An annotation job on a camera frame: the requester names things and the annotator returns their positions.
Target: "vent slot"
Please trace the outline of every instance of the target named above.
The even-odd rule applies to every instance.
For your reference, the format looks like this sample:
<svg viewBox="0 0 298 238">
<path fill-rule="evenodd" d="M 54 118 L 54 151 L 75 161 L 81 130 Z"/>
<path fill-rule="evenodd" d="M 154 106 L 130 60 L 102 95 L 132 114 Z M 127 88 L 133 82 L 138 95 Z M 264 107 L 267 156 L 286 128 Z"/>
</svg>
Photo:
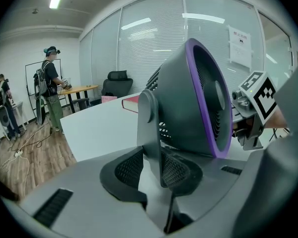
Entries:
<svg viewBox="0 0 298 238">
<path fill-rule="evenodd" d="M 237 169 L 229 166 L 224 166 L 221 168 L 221 170 L 238 176 L 242 173 L 242 169 Z"/>
<path fill-rule="evenodd" d="M 38 222 L 50 227 L 65 207 L 73 192 L 67 189 L 58 189 L 33 216 Z"/>
<path fill-rule="evenodd" d="M 171 140 L 171 136 L 169 135 L 169 131 L 164 122 L 159 122 L 159 133 L 160 133 L 161 140 L 164 140 L 164 141 Z"/>
<path fill-rule="evenodd" d="M 158 87 L 159 71 L 160 71 L 160 67 L 158 68 L 158 70 L 155 71 L 155 73 L 148 80 L 148 82 L 146 84 L 146 89 L 154 91 Z"/>
</svg>

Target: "vr headset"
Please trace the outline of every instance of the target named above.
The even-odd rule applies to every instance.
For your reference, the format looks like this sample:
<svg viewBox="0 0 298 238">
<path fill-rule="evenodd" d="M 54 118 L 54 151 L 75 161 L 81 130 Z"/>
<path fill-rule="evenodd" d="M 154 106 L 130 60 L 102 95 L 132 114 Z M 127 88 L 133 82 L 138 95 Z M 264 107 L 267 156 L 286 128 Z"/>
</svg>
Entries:
<svg viewBox="0 0 298 238">
<path fill-rule="evenodd" d="M 51 46 L 48 49 L 43 50 L 44 53 L 46 53 L 46 56 L 48 57 L 51 53 L 55 52 L 56 54 L 59 54 L 61 51 L 57 50 L 55 47 Z"/>
</svg>

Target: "office chair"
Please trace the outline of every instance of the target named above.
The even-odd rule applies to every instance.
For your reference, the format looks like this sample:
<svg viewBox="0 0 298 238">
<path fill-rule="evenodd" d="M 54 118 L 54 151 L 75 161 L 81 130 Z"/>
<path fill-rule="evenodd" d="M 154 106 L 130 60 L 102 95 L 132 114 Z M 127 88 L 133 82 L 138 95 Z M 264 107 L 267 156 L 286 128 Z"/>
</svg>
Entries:
<svg viewBox="0 0 298 238">
<path fill-rule="evenodd" d="M 106 95 L 108 93 L 121 98 L 127 96 L 133 85 L 133 79 L 127 77 L 127 71 L 111 71 L 108 73 L 107 79 L 103 83 L 103 89 L 101 90 L 101 95 Z M 98 105 L 101 100 L 91 101 L 90 103 L 95 106 Z"/>
</svg>

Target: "whiteboard stand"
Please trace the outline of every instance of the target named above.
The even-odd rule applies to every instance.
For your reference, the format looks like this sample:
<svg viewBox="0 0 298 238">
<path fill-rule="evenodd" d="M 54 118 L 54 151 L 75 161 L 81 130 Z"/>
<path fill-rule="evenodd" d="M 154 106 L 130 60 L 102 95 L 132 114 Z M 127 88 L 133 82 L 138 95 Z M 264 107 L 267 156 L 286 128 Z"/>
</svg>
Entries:
<svg viewBox="0 0 298 238">
<path fill-rule="evenodd" d="M 33 114 L 34 114 L 35 117 L 36 117 L 36 113 L 34 111 L 36 110 L 36 107 L 33 108 L 32 101 L 31 101 L 31 96 L 35 96 L 33 76 L 36 73 L 36 70 L 41 67 L 42 62 L 43 61 L 34 62 L 34 63 L 31 63 L 31 64 L 27 64 L 25 66 L 26 91 L 28 93 L 28 97 L 29 97 L 29 102 L 30 102 L 30 105 L 31 105 L 31 109 L 32 109 Z M 58 73 L 58 75 L 62 79 L 63 77 L 62 77 L 62 70 L 61 70 L 61 59 L 55 59 L 53 61 L 53 63 L 54 63 L 56 72 Z M 61 100 L 64 100 L 64 99 L 66 101 L 66 106 L 68 106 L 68 102 L 67 102 L 65 96 L 64 96 L 64 98 L 61 98 L 60 101 Z"/>
</svg>

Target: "table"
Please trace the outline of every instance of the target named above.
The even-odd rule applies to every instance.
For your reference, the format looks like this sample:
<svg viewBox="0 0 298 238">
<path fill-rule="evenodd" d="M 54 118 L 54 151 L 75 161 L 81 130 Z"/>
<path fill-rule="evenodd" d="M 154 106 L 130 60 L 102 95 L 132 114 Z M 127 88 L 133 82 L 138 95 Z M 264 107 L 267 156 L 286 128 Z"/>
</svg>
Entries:
<svg viewBox="0 0 298 238">
<path fill-rule="evenodd" d="M 125 96 L 82 110 L 61 119 L 62 128 L 76 161 L 88 160 L 137 145 L 138 114 L 122 107 Z M 227 158 L 246 161 L 244 151 L 232 138 Z"/>
<path fill-rule="evenodd" d="M 27 119 L 25 112 L 22 109 L 22 103 L 23 103 L 22 101 L 14 103 L 14 105 L 12 106 L 12 109 L 16 111 L 16 114 L 18 115 L 19 119 L 22 121 L 23 129 L 26 130 L 26 127 L 24 124 L 25 123 L 29 124 L 29 120 Z"/>
<path fill-rule="evenodd" d="M 67 95 L 68 98 L 69 98 L 69 102 L 70 102 L 70 106 L 71 106 L 71 110 L 72 110 L 72 113 L 74 114 L 75 113 L 75 110 L 74 110 L 74 105 L 72 103 L 72 97 L 71 97 L 71 94 L 72 93 L 76 93 L 76 97 L 77 99 L 80 99 L 80 92 L 84 92 L 84 95 L 85 95 L 85 98 L 88 98 L 87 96 L 87 91 L 88 90 L 92 90 L 92 89 L 95 89 L 97 88 L 98 85 L 90 85 L 90 86 L 76 86 L 76 87 L 72 87 L 71 89 L 69 90 L 61 90 L 60 92 L 58 92 L 59 95 Z"/>
</svg>

